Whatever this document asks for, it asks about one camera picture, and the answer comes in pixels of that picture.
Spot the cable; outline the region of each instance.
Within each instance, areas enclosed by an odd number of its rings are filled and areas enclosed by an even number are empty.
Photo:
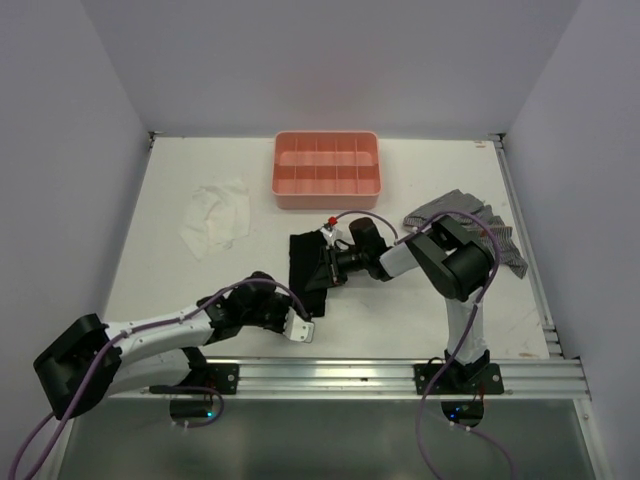
[[[433,387],[436,384],[436,382],[438,381],[438,379],[451,366],[451,364],[455,361],[456,356],[458,355],[458,353],[462,349],[462,345],[464,344],[465,340],[467,339],[467,336],[469,335],[469,332],[471,331],[471,327],[473,326],[473,322],[476,319],[476,315],[478,314],[478,305],[480,304],[480,302],[482,302],[482,299],[484,298],[485,294],[487,293],[487,290],[489,289],[489,287],[493,283],[493,280],[495,279],[495,277],[496,277],[496,275],[498,273],[498,268],[500,267],[500,245],[498,243],[498,238],[496,237],[496,235],[491,231],[489,226],[487,224],[485,224],[482,220],[480,220],[478,217],[476,217],[475,215],[471,215],[470,213],[460,211],[460,210],[446,210],[446,211],[438,212],[437,214],[432,216],[430,219],[428,219],[424,224],[422,224],[420,226],[420,228],[418,228],[414,233],[411,233],[411,234],[407,235],[406,237],[400,239],[397,243],[398,244],[399,243],[403,243],[403,242],[406,242],[407,240],[410,240],[410,239],[414,238],[416,235],[418,235],[418,234],[424,232],[425,230],[427,230],[427,228],[429,228],[429,226],[435,220],[437,220],[438,218],[442,217],[443,215],[449,215],[449,214],[461,215],[463,217],[466,217],[469,220],[473,221],[478,226],[480,226],[484,231],[486,231],[487,232],[487,236],[489,237],[489,239],[491,240],[491,243],[493,245],[493,251],[495,252],[495,260],[494,260],[494,267],[491,270],[491,274],[489,275],[489,278],[487,279],[487,283],[482,287],[482,289],[480,290],[480,293],[478,294],[478,296],[475,299],[473,308],[471,309],[471,314],[469,315],[469,321],[467,322],[467,326],[465,327],[464,332],[462,333],[462,336],[460,337],[460,341],[458,342],[456,347],[453,349],[453,352],[451,352],[451,355],[449,356],[447,361],[444,362],[442,367],[440,367],[440,369],[436,372],[436,374],[431,378],[431,380],[427,384],[426,388],[424,389],[424,393],[422,394],[422,398],[420,399],[420,404],[418,406],[418,412],[417,412],[417,415],[416,415],[416,423],[415,423],[415,433],[416,433],[416,439],[418,441],[418,450],[420,450],[420,455],[422,456],[424,462],[427,464],[427,467],[429,467],[429,470],[431,470],[433,475],[438,480],[442,480],[443,477],[440,474],[440,472],[436,469],[435,465],[433,464],[433,461],[429,457],[429,454],[427,453],[427,449],[426,449],[426,447],[424,445],[424,440],[422,438],[422,422],[421,422],[421,420],[422,420],[422,416],[424,415],[424,407],[426,405],[427,395],[429,395],[429,393],[431,393],[431,390],[433,389]],[[457,425],[457,426],[460,427],[463,430],[466,430],[466,427],[464,427],[462,425]],[[483,438],[487,442],[489,442],[492,445],[494,445],[498,450],[500,450],[502,452],[502,454],[505,456],[505,458],[507,459],[507,462],[509,463],[509,470],[510,470],[511,479],[517,478],[518,473],[517,473],[516,464],[515,464],[513,458],[511,457],[511,454],[507,451],[506,448],[504,448],[498,441],[494,440],[492,437],[490,437],[486,433],[482,433],[482,432],[479,432],[479,431],[474,430],[474,429],[471,429],[471,433]]]
[[[142,331],[145,331],[145,330],[150,330],[150,329],[158,328],[158,327],[165,327],[167,325],[173,325],[175,323],[180,323],[182,321],[190,320],[193,317],[195,317],[198,313],[200,313],[201,311],[203,311],[204,309],[206,309],[207,307],[209,307],[210,305],[212,305],[213,303],[218,301],[223,295],[225,295],[226,293],[230,292],[234,288],[239,287],[241,285],[248,285],[248,284],[252,284],[252,283],[253,284],[263,284],[263,285],[274,285],[274,286],[276,286],[278,288],[281,288],[282,290],[287,292],[287,294],[289,294],[289,296],[291,297],[291,300],[293,301],[293,303],[296,304],[296,306],[299,309],[298,313],[301,316],[303,316],[305,320],[308,320],[309,318],[311,318],[311,316],[307,313],[307,311],[305,310],[304,306],[302,305],[302,302],[300,301],[300,299],[288,287],[285,287],[284,285],[282,285],[279,282],[276,282],[275,280],[269,280],[269,279],[266,279],[266,278],[245,278],[244,280],[241,280],[241,281],[236,282],[236,283],[234,283],[232,285],[229,285],[228,287],[225,287],[225,288],[222,288],[222,289],[218,290],[213,296],[211,296],[211,298],[209,298],[206,302],[204,302],[202,305],[200,305],[200,307],[196,308],[191,313],[186,314],[183,318],[175,317],[175,318],[171,318],[171,319],[168,319],[168,320],[160,320],[158,322],[148,323],[146,325],[140,325],[138,327],[132,328],[130,332],[131,333],[138,333],[138,332],[142,332]],[[93,358],[93,360],[91,361],[91,364],[89,365],[89,369],[87,370],[87,373],[85,374],[84,378],[82,379],[82,382],[80,382],[80,386],[76,390],[76,393],[73,396],[73,398],[71,399],[71,402],[69,403],[69,406],[67,407],[67,409],[65,410],[64,414],[62,415],[62,418],[60,419],[60,422],[58,423],[58,426],[56,427],[55,431],[53,432],[53,435],[51,436],[51,439],[49,440],[49,442],[47,443],[47,445],[43,449],[42,453],[40,454],[40,456],[38,457],[38,459],[34,463],[33,467],[31,467],[29,472],[27,472],[27,475],[25,477],[26,480],[31,480],[36,475],[36,473],[38,473],[38,470],[40,470],[40,468],[44,464],[45,460],[47,459],[47,457],[49,456],[49,454],[53,450],[53,447],[55,446],[56,442],[60,438],[60,435],[62,434],[62,431],[64,430],[64,427],[67,425],[67,422],[71,418],[71,415],[73,414],[73,411],[78,406],[78,403],[80,402],[80,399],[82,398],[82,395],[84,394],[85,390],[87,389],[89,381],[91,380],[91,378],[95,374],[95,372],[98,369],[98,366],[100,365],[100,363],[102,362],[102,359],[104,358],[104,356],[107,354],[107,352],[109,351],[109,349],[111,347],[113,347],[116,343],[118,343],[123,338],[128,337],[129,335],[130,335],[130,333],[128,333],[127,331],[122,331],[121,333],[119,333],[118,335],[113,337],[111,340],[109,340],[100,349],[100,351],[96,354],[96,356]],[[222,413],[222,408],[224,408],[224,406],[221,403],[220,413],[218,415],[216,415],[215,417],[213,417],[213,418],[219,418],[220,417],[220,414]],[[20,446],[20,449],[18,450],[18,454],[16,454],[15,458],[13,459],[13,462],[11,463],[11,468],[9,469],[9,480],[15,480],[16,474],[17,474],[17,471],[18,471],[18,465],[20,463],[20,459],[22,458],[22,455],[24,454],[24,452],[27,449],[27,447],[29,446],[29,444],[33,441],[34,437],[38,434],[38,432],[42,429],[42,427],[52,417],[53,417],[53,413],[50,413],[49,415],[47,415],[47,417],[45,417],[45,419],[43,419],[38,424],[38,426],[29,434],[29,436],[26,438],[26,440]],[[198,426],[203,426],[203,425],[196,424],[196,425],[194,425],[194,428],[198,427]]]
[[[22,456],[24,455],[24,452],[27,450],[27,447],[31,444],[35,436],[38,433],[40,433],[40,430],[42,430],[44,426],[47,423],[49,423],[49,420],[51,420],[52,418],[53,418],[53,412],[49,412],[49,414],[46,417],[40,420],[40,423],[38,423],[36,428],[34,428],[31,431],[31,433],[27,436],[27,438],[22,443],[22,445],[20,445],[20,448],[18,449],[18,453],[16,453],[16,456],[13,458],[13,461],[11,462],[11,467],[9,468],[10,480],[13,480],[14,478],[16,478],[16,471],[18,470],[18,465],[20,464],[20,460],[22,460]]]
[[[335,218],[336,218],[336,220],[339,220],[340,218],[342,218],[342,217],[344,217],[346,215],[352,215],[352,214],[356,214],[356,213],[359,214],[359,215],[368,215],[368,216],[370,216],[372,218],[380,220],[387,227],[389,227],[391,229],[391,231],[393,232],[393,239],[394,239],[393,243],[398,243],[398,231],[395,229],[395,227],[393,225],[391,225],[391,222],[389,220],[387,220],[384,217],[381,217],[377,213],[367,212],[366,210],[347,210],[345,212],[340,213],[339,215],[336,215]]]

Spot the metal frame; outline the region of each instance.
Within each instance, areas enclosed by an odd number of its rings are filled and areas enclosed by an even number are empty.
[[[549,310],[549,304],[547,302],[547,296],[544,293],[544,287],[542,286],[542,280],[540,279],[540,271],[538,270],[538,264],[533,254],[533,248],[531,247],[531,241],[529,239],[529,233],[527,231],[524,217],[522,216],[522,209],[520,208],[520,202],[513,185],[513,179],[511,178],[511,172],[509,171],[509,164],[507,162],[507,156],[504,151],[504,145],[502,143],[501,135],[489,135],[489,139],[493,142],[493,146],[498,157],[498,164],[500,165],[500,171],[502,172],[502,179],[504,181],[507,197],[509,198],[509,204],[513,211],[513,218],[515,220],[515,227],[518,231],[520,242],[522,243],[522,254],[529,263],[529,275],[531,276],[531,284],[533,287],[533,295],[536,300],[538,309],[543,314],[543,321],[547,326],[553,326],[553,318],[551,311]]]
[[[418,400],[413,365],[425,359],[237,359],[210,358],[211,363],[236,363],[240,378],[236,396],[248,399],[377,399]],[[505,394],[499,400],[588,399],[579,360],[502,360]],[[465,398],[433,395],[430,401]]]
[[[573,404],[578,416],[580,430],[584,438],[587,453],[591,460],[593,472],[598,480],[615,478],[607,453],[602,442],[602,437],[596,426],[590,400],[574,400]]]

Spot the orange divided tray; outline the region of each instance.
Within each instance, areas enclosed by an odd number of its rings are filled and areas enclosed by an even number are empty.
[[[372,208],[380,194],[372,132],[280,132],[273,193],[285,209]]]

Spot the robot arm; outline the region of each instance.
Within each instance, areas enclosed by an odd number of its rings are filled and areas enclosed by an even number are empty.
[[[250,278],[273,280],[260,272]],[[153,385],[204,385],[209,372],[198,347],[234,337],[245,326],[271,330],[295,342],[309,343],[313,338],[314,324],[299,317],[291,298],[276,293],[274,285],[238,286],[188,321],[169,322],[210,303],[210,298],[178,312],[135,322],[103,323],[95,314],[76,320],[34,362],[56,418],[63,416],[96,352],[123,332],[126,337],[109,349],[72,417],[123,391]],[[140,328],[161,321],[168,324]]]
[[[407,237],[388,247],[370,218],[360,218],[349,225],[354,244],[341,249],[335,225],[322,228],[328,245],[321,252],[318,268],[307,290],[344,285],[347,275],[366,270],[377,280],[389,281],[416,267],[427,275],[445,298],[449,322],[449,341],[445,355],[453,352],[462,339],[471,310],[481,288],[486,284],[494,258],[480,239],[467,232],[450,216],[436,220],[424,233]],[[459,377],[472,377],[489,363],[489,351],[483,334],[482,306],[471,331],[456,355]]]
[[[425,233],[388,247],[369,218],[349,225],[354,245],[339,248],[338,231],[326,225],[329,244],[307,290],[346,283],[349,273],[366,270],[377,280],[389,281],[420,267],[447,303],[448,352],[462,338],[480,288],[493,267],[493,257],[479,239],[451,217],[433,223]],[[264,273],[252,275],[273,281]],[[71,417],[80,415],[105,396],[153,385],[203,386],[210,380],[204,355],[198,347],[234,337],[245,326],[257,326],[296,342],[311,342],[314,324],[299,317],[292,299],[275,292],[274,285],[245,284],[213,303],[206,297],[195,305],[160,317],[126,323],[103,323],[97,315],[76,320],[34,362],[34,368],[60,419],[85,378],[96,353],[116,337],[95,370]],[[189,316],[188,321],[176,322]],[[166,321],[145,330],[145,325]],[[455,383],[464,383],[489,362],[483,338],[482,309],[456,356]]]

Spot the black mount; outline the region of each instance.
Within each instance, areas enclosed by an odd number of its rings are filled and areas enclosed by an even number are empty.
[[[442,363],[418,363],[413,366],[416,393],[422,395],[424,389],[442,367]],[[454,361],[436,381],[430,392],[432,395],[502,395],[504,384],[500,366],[489,361],[489,350],[474,363],[462,365]]]

